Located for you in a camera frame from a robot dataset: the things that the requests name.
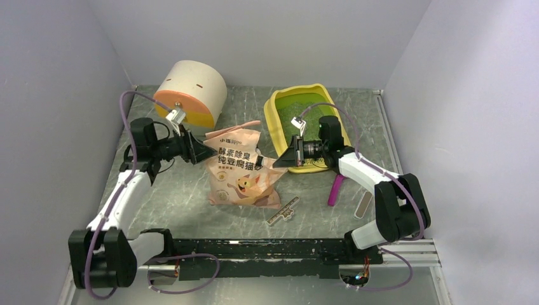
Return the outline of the pink cat litter bag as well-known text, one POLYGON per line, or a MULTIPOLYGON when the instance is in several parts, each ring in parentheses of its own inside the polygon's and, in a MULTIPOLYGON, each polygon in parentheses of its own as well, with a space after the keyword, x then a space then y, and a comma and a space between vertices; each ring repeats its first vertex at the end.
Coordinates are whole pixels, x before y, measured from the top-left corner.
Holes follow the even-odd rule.
POLYGON ((281 208, 275 183, 287 169, 275 168, 275 159, 262 155, 261 132, 252 128, 260 124, 249 121, 205 134, 203 143, 217 151, 205 161, 211 205, 281 208))

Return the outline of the torn bag top strip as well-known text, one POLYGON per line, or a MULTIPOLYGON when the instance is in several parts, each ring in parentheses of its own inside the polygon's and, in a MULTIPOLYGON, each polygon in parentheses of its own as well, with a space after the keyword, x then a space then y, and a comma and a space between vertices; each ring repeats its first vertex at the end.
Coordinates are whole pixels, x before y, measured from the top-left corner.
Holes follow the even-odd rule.
POLYGON ((295 196, 292 198, 286 205, 284 205, 279 211, 271 216, 266 224, 268 226, 273 226, 280 220, 288 221, 294 215, 294 207, 299 203, 300 197, 295 196))

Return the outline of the magenta plastic scoop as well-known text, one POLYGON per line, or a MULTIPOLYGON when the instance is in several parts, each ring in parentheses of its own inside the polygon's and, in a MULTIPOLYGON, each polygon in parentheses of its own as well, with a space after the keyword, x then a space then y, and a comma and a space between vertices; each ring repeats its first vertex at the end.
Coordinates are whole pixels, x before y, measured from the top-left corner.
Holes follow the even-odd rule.
POLYGON ((328 197, 328 200, 327 200, 327 205, 328 206, 330 206, 330 207, 335 206, 336 201, 337 201, 337 199, 339 197, 339 192, 340 192, 340 189, 341 189, 341 185, 342 185, 343 181, 345 180, 345 178, 346 177, 344 177, 341 174, 337 174, 335 176, 334 181, 332 183, 330 193, 329 193, 329 197, 328 197))

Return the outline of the white orange cylindrical bin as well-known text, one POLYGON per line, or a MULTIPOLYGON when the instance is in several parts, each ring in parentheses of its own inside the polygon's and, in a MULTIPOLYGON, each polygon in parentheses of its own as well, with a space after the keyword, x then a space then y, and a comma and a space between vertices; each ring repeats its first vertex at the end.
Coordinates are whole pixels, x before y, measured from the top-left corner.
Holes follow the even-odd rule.
POLYGON ((214 130, 227 98, 224 78, 213 67, 193 61, 176 62, 153 98, 186 113, 184 126, 197 137, 214 130))

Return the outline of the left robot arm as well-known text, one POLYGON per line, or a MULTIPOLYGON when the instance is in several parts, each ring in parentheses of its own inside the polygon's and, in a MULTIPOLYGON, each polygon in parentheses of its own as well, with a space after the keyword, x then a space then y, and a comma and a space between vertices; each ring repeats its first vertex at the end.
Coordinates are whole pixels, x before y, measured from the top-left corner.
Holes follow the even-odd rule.
POLYGON ((113 192, 86 229, 74 230, 68 239, 78 289, 129 287, 141 265, 151 259, 168 264, 175 258, 176 246, 169 229, 147 229, 133 240, 126 237, 126 231, 143 195, 160 173, 162 161, 180 157, 196 165, 216 156, 217 151, 182 125, 159 139, 156 124, 151 118, 138 118, 129 124, 126 132, 130 145, 113 192))

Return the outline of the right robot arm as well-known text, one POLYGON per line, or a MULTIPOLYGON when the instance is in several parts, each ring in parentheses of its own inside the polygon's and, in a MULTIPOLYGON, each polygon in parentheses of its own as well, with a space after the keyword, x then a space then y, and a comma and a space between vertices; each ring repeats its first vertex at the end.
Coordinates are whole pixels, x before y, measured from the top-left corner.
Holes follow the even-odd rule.
POLYGON ((431 219, 418 178, 411 173, 398 175, 385 170, 346 145, 336 116, 322 116, 318 127, 318 140, 305 141, 293 135, 273 166, 300 167, 307 159, 323 159, 328 169, 355 181, 374 196, 375 218, 346 233, 350 241, 343 246, 345 259, 358 263, 370 247, 409 236, 421 238, 431 219))

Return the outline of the small white grey clip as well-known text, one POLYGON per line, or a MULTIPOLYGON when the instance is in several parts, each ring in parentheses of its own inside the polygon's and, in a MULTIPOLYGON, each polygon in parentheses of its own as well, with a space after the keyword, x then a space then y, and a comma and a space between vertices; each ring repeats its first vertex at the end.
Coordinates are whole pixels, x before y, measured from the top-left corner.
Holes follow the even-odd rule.
POLYGON ((362 197, 361 197, 361 199, 360 199, 360 201, 359 201, 359 203, 358 203, 358 205, 356 207, 356 210, 355 210, 355 212, 353 214, 354 218, 356 218, 356 219, 363 219, 364 218, 364 216, 365 216, 365 214, 367 212, 367 209, 369 208, 369 205, 370 205, 370 202, 371 202, 372 198, 373 198, 373 195, 369 191, 366 191, 362 195, 362 197))

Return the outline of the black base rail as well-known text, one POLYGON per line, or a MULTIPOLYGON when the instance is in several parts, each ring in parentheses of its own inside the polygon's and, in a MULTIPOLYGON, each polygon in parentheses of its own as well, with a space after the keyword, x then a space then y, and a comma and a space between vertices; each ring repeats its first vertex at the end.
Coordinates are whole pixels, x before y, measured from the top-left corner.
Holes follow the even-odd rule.
POLYGON ((338 279, 343 267, 383 263, 377 247, 355 248, 338 238, 174 238, 165 235, 165 249, 150 264, 166 264, 180 280, 317 276, 338 279))

